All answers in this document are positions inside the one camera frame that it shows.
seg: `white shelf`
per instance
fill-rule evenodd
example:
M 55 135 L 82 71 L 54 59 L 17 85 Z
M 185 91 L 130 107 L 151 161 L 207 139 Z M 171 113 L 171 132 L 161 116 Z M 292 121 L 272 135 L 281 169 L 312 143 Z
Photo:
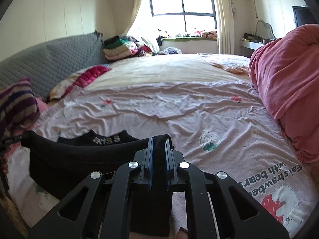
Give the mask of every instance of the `white shelf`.
M 255 42 L 249 42 L 249 41 L 240 41 L 240 46 L 241 47 L 247 47 L 253 50 L 257 50 L 258 48 L 262 47 L 263 44 L 255 43 Z

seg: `gray quilted headboard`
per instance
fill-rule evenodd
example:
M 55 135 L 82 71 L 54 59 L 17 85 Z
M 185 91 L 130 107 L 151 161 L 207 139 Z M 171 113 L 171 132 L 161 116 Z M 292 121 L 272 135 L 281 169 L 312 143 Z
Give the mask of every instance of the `gray quilted headboard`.
M 0 62 L 0 88 L 31 78 L 36 96 L 46 98 L 55 85 L 80 69 L 105 64 L 101 33 L 66 37 L 23 50 Z

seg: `window sill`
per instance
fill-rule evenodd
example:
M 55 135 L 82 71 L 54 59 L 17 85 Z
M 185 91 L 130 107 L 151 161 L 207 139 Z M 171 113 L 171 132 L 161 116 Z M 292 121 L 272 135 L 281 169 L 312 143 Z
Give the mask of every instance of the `window sill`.
M 163 38 L 163 41 L 173 41 L 173 42 L 183 42 L 183 41 L 191 41 L 191 40 L 217 41 L 217 38 L 202 38 L 202 37 L 165 37 Z

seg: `cream curtain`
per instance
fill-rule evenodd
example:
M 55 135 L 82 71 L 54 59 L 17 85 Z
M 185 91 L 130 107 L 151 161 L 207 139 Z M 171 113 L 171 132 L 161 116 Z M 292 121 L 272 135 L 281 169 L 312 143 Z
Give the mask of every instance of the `cream curtain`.
M 231 0 L 214 0 L 219 54 L 234 54 L 235 27 Z
M 131 22 L 123 34 L 135 37 L 157 53 L 160 49 L 156 41 L 159 32 L 154 26 L 149 1 L 134 0 Z

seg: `bed sheet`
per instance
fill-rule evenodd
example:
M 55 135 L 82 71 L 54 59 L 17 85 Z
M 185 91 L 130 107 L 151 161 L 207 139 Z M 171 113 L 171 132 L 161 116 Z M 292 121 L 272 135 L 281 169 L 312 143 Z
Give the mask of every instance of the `bed sheet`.
M 112 71 L 99 76 L 86 90 L 112 86 L 159 82 L 249 81 L 248 76 L 233 74 L 212 66 L 196 54 L 161 55 L 130 58 L 111 64 Z
M 74 89 L 41 115 L 34 131 L 50 140 L 90 129 L 136 138 L 169 134 L 175 149 L 202 171 L 227 172 L 288 230 L 291 238 L 318 202 L 307 168 L 249 82 L 191 82 Z M 10 195 L 33 226 L 57 202 L 28 174 L 29 151 L 9 159 Z M 171 235 L 187 227 L 185 198 L 175 193 Z M 132 233 L 132 238 L 154 238 Z

